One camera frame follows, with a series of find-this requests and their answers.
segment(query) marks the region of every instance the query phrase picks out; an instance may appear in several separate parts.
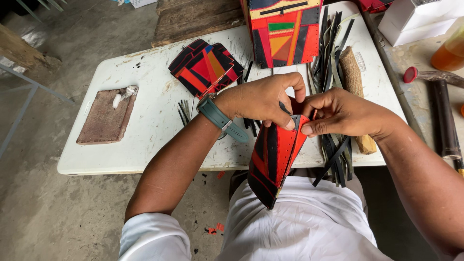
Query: shirt sleeve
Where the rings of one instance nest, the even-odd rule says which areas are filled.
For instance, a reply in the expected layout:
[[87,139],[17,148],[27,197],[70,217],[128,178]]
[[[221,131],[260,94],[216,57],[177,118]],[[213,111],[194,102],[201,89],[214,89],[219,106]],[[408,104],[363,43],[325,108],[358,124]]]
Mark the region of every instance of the shirt sleeve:
[[161,213],[143,213],[122,228],[119,261],[191,260],[190,241],[179,222]]

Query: concrete floor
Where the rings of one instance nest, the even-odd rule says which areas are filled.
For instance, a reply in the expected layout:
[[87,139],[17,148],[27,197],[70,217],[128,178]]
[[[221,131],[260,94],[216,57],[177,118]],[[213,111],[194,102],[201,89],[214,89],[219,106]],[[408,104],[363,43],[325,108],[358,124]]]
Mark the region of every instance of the concrete floor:
[[[98,64],[151,47],[156,4],[134,9],[130,4],[118,7],[109,0],[68,2],[60,2],[62,13],[39,7],[35,13],[43,23],[13,13],[1,21],[40,51],[63,61],[48,87],[77,103],[71,106],[38,90],[0,159],[2,260],[117,259],[124,211],[140,178],[138,174],[64,176],[57,172],[57,163]],[[1,63],[14,66],[4,59]],[[21,85],[20,80],[0,72],[0,90]],[[1,111],[7,112],[0,115],[0,140],[26,96],[27,91],[0,96]],[[173,213],[190,237],[192,253],[198,249],[193,260],[213,260],[222,243],[220,233],[205,233],[205,228],[224,224],[228,211],[232,173],[220,180],[216,174],[198,173]],[[379,182],[372,177],[360,180],[364,186]],[[435,260],[388,184],[383,186],[387,193],[366,194],[379,248],[397,260]],[[392,198],[396,201],[388,211],[376,204]],[[392,233],[391,228],[398,224],[401,229]]]

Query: plastic bottle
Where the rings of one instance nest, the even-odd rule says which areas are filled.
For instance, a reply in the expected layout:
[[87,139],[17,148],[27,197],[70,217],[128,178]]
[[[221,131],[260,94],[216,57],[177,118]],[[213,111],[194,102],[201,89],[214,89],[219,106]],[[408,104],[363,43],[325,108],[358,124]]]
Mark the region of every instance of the plastic bottle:
[[456,71],[464,67],[464,25],[440,46],[430,63],[441,71]]

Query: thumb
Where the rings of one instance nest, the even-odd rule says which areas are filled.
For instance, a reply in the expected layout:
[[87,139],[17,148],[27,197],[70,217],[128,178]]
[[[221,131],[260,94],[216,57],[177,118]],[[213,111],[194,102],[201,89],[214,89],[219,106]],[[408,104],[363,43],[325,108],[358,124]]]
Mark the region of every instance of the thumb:
[[280,107],[274,108],[272,118],[270,120],[288,131],[295,127],[295,122],[292,120],[290,115],[280,109]]
[[337,116],[311,121],[301,127],[301,132],[305,135],[340,133],[341,131],[341,123]]

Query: green watch strap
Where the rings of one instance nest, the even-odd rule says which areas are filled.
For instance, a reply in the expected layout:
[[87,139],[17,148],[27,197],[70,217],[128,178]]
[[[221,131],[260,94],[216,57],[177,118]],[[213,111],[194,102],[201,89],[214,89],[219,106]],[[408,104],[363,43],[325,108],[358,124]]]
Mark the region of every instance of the green watch strap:
[[198,109],[206,116],[214,125],[218,126],[222,131],[232,136],[239,142],[247,142],[248,135],[230,120],[219,108],[213,103],[209,97],[205,97],[204,101],[198,106]]

